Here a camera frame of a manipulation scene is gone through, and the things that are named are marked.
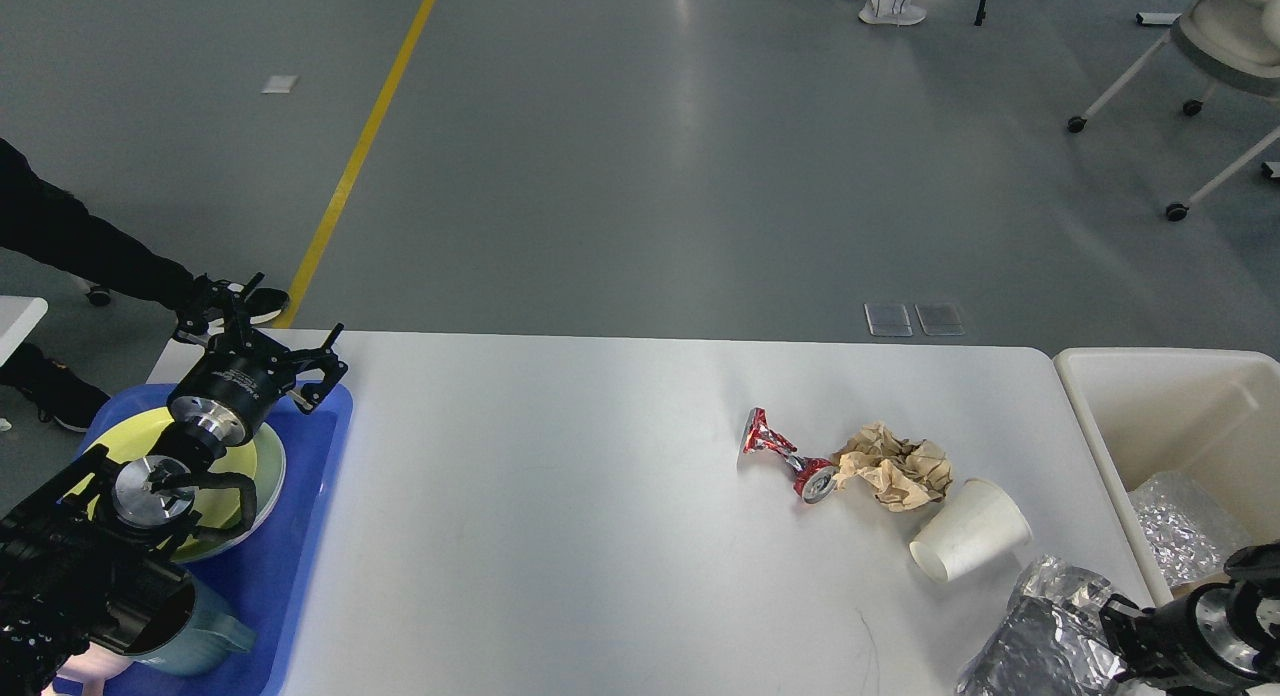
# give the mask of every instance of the white plastic bin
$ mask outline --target white plastic bin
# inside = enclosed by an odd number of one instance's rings
[[[1280,365],[1251,351],[1068,349],[1053,360],[1156,605],[1172,600],[1128,491],[1158,471],[1198,482],[1280,539]]]

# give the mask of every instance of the crumpled brown paper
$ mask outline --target crumpled brown paper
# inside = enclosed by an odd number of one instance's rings
[[[836,490],[842,491],[846,481],[859,476],[876,490],[876,500],[891,512],[941,502],[951,486],[951,462],[942,447],[896,438],[883,421],[855,432],[832,461],[840,464]]]

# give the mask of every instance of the crumpled foil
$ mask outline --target crumpled foil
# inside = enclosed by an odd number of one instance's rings
[[[1042,557],[1023,571],[1009,613],[965,667],[960,696],[1117,696],[1125,665],[1098,612],[1115,592],[1097,573]]]
[[[1129,503],[1170,589],[1220,573],[1228,557],[1253,542],[1238,519],[1179,471],[1153,473],[1129,494]]]

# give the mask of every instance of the teal mug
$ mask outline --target teal mug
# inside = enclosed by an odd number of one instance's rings
[[[232,615],[227,599],[193,576],[124,655],[173,676],[198,676],[230,654],[247,654],[256,638]]]

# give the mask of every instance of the plate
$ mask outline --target plate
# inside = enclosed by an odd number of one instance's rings
[[[161,408],[148,409],[148,412],[133,415],[133,417],[115,423],[106,432],[102,432],[102,436],[97,438],[93,445],[108,447],[108,458],[113,462],[129,463],[146,455],[169,423],[173,423],[173,417],[169,415],[169,409],[161,406]],[[214,462],[209,471],[211,473],[243,473],[257,482],[259,436],[266,430],[268,427],[264,425],[259,430],[259,435],[248,444],[227,449],[227,455]],[[278,444],[279,436],[275,436],[275,432],[271,432],[271,436]],[[280,447],[280,452],[283,453],[283,447]],[[87,478],[72,491],[78,494],[86,486],[88,486]],[[228,487],[201,487],[196,491],[195,508],[201,513],[201,526],[224,527],[239,518],[239,494],[233,487],[230,490]],[[88,513],[93,513],[93,504],[90,504]],[[178,546],[175,555],[197,545],[200,542],[195,539],[188,539],[182,546]]]
[[[174,563],[191,563],[192,560],[207,559],[221,554],[252,536],[275,509],[275,503],[280,500],[280,491],[283,491],[284,486],[284,472],[288,464],[288,459],[284,458],[284,443],[280,441],[280,436],[269,423],[262,423],[262,427],[257,430],[251,444],[257,449],[257,473],[253,477],[253,485],[257,486],[257,518],[253,519],[253,526],[247,532],[221,544],[188,540],[174,553]]]

